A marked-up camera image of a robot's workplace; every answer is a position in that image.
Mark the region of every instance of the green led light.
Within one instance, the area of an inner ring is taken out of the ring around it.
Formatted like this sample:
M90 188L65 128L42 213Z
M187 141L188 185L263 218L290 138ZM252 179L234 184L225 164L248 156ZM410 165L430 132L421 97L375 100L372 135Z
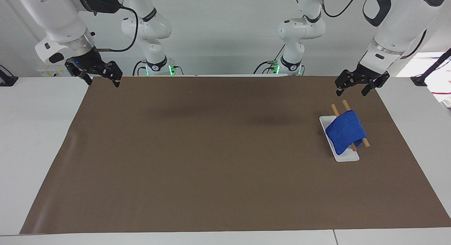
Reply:
M279 64L277 63L277 61L272 61L272 62L271 62L271 67L274 67L274 68L272 68L272 73L273 73L273 74L278 74L278 73L279 73L280 66L279 66Z
M304 65L301 65L301 68L299 68L298 75L303 75L304 72L305 72L305 66L304 66Z
M172 67L171 65L169 65L169 72L171 73L171 76L175 75L174 67Z

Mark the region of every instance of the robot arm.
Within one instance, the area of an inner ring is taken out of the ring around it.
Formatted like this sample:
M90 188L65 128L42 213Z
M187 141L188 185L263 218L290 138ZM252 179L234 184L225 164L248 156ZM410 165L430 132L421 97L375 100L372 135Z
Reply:
M344 70L335 80L337 95L356 84L366 84L366 96L384 85L388 68L397 62L412 42L429 27L445 0L366 0L365 19L377 33L368 45L356 70Z
M47 36L35 49L47 65L66 65L73 76L91 84L88 75L98 74L119 86L122 71L114 61L105 63L94 40L78 16L79 10L115 13L122 0L20 0Z
M321 18L320 0L299 0L302 18L285 20L279 25L279 36L285 41L285 51L280 57L279 73L298 74L304 54L303 39L321 37L326 31L326 24Z
M146 58L146 68L151 75L173 75L172 60L166 57L159 39L171 36L172 27L169 21L161 16L152 4L152 0L124 0L134 9L138 18L138 34L136 42L142 48ZM133 38L136 26L135 19L125 18L122 21L123 33Z

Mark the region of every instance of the white wall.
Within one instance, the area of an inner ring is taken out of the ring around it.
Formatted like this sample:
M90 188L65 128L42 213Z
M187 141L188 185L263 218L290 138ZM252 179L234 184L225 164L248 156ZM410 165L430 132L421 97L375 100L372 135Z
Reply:
M326 0L327 10L337 13L349 0ZM343 69L353 70L372 39L375 28L364 20L362 4L365 0L355 0L348 11L338 18L324 17L327 31L324 36L304 41L306 75L338 75ZM37 38L45 36L29 17L18 0L8 0L16 10L16 18L5 19L5 13L14 14L8 7L0 7L2 29L0 62L21 76L35 76L33 68L38 64L34 54ZM172 24L173 33L162 41L168 56L183 67L186 74L246 74L264 60L274 59L283 42L277 36L277 27L283 20L300 17L295 0L153 0L158 11ZM445 22L443 32L434 36L433 43L425 48L443 47L443 39L448 33L450 4L438 22ZM80 17L90 31L95 31L98 48L124 48L128 39L121 32L121 21L131 17L130 12L121 11L114 15L81 12ZM430 28L426 40L441 27L435 23ZM114 59L126 75L132 67L143 59L138 46L125 53L103 53L105 61ZM397 73L402 63L393 68Z

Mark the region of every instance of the black cable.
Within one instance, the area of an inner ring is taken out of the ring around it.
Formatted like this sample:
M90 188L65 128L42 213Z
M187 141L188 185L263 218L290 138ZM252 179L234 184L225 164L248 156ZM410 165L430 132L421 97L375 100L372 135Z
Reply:
M422 41L424 40L424 37L426 36L426 33L427 33L427 29L424 30L423 35L422 35L422 37L421 37L421 39L420 39L420 42L419 42L418 45L415 47L415 49L414 49L410 54L405 55L405 56L402 56L400 59L406 59L406 58L412 56L413 54L415 54L415 52L417 52L418 48L421 46Z
M264 69L262 74L264 74L266 70L268 70L268 72L266 73L266 74L268 74L271 69L272 69L271 67L268 67L268 68Z
M277 61L277 57L279 57L279 55L281 54L283 48L285 47L285 44L283 44L282 48L280 49L279 53L277 53L276 58L274 59L274 61Z
M140 70L141 69L145 69L146 67L144 67L144 66L142 66L142 67L140 67L139 69L138 69L138 76L140 75Z
M302 75L301 75L301 76L304 75L304 72L305 72L305 65L301 65L301 68L300 68L300 69L302 69L302 68L304 68L304 70L302 71Z
M255 74L255 73L257 72L257 70L258 70L261 66L266 65L266 64L269 64L269 62L266 61L266 62L262 62L261 64L259 64L259 65L257 66L257 68L254 70L254 73L253 73L253 74Z
M99 52L125 52L125 51L129 50L131 47L133 47L133 45L135 44L136 38L138 36L138 28L140 26L140 21L138 19L138 14L136 13L136 11L134 9L131 9L131 8L128 8L128 7L125 7L125 6L121 6L121 9L133 12L133 14L135 15L135 18L136 18L135 36L133 38L132 43L130 44L130 46L128 46L125 49L96 49L97 51L99 51Z
M277 61L277 58L279 57L279 55L281 54L281 52L282 52L282 50L283 50L283 48L285 47L285 44L283 44L283 46L282 46L282 48L280 49L280 51L279 51L279 53L277 53L277 56L276 56L276 58L274 59L274 61ZM262 65L264 65L264 64L271 64L271 62L270 61L266 61L266 62L262 62L261 64L259 64L258 66L257 66L257 68L254 70L254 73L253 74L255 74L256 72L257 72L257 70L262 66Z
M352 2L353 2L354 0L351 0L351 1L349 2L349 4L346 5L346 7L345 7L340 13L338 13L337 15L330 15L328 12L326 12L326 6L324 5L324 0L320 0L320 1L322 1L322 2L321 2L321 6L322 6L322 10L324 11L324 13L325 13L326 15L328 15L329 17L331 17L331 18L335 18L335 17L338 17L338 16L340 16L341 14L343 14L343 12L345 12L345 11L348 9L348 7L352 4Z
M443 66L447 65L448 62L445 65L440 67L440 65L443 64L450 57L451 57L451 49L448 49L448 51L443 53L443 55L441 55L438 58L438 60L436 62L434 62L434 64L431 65L421 76L413 76L413 77L411 77L411 79L414 81L415 85L417 85L417 86L424 85L424 81L426 80L426 78L431 73L433 73L435 70L437 70L438 68L443 68Z
M451 62L451 60L448 60L448 62L446 62L444 65L438 67L438 68L435 69L435 70L440 70L441 68L443 68L443 67L445 67L446 65L448 65L450 62Z
M133 68L132 76L135 75L135 73L136 73L136 68L138 68L138 65L140 65L141 63L143 63L142 60L136 63L135 67Z
M11 76L14 76L14 74L13 73L11 73L10 72L10 70L8 70L7 68L5 68L3 65L0 65L0 67L2 67L2 68L4 68L8 73L10 73L11 74Z
M179 69L180 69L180 71L182 71L182 75L184 75L184 76L185 76L185 73L183 73L183 69L182 69L182 67L180 67L180 66L174 66L174 68L179 68Z

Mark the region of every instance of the black mount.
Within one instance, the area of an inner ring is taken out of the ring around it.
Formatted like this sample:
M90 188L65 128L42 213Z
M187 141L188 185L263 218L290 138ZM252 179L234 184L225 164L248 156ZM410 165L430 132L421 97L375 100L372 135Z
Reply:
M118 0L80 0L88 12L116 13L122 6Z
M165 56L165 58L159 63L151 63L151 62L148 62L147 60L146 60L146 62L147 62L147 66L151 70L153 70L155 72L159 72L164 67L164 65L166 65L168 63L168 57Z
M8 76L2 70L0 70L0 86L13 86L16 81L19 79L17 76Z
M421 76L412 76L410 79L416 86L427 86L424 82L426 78L451 56L451 49L448 49L431 67L429 67Z
M289 71L293 72L295 70L298 69L298 67L301 65L302 59L297 62L297 63L291 63L291 62L287 62L284 58L283 55L280 58L280 63L285 66Z
M366 96L372 89L381 88L390 77L388 72L378 74L361 64L357 65L356 70L350 72L344 70L337 79L335 85L337 86L337 96L341 96L346 88L355 86L356 84L366 84L362 89L362 95Z

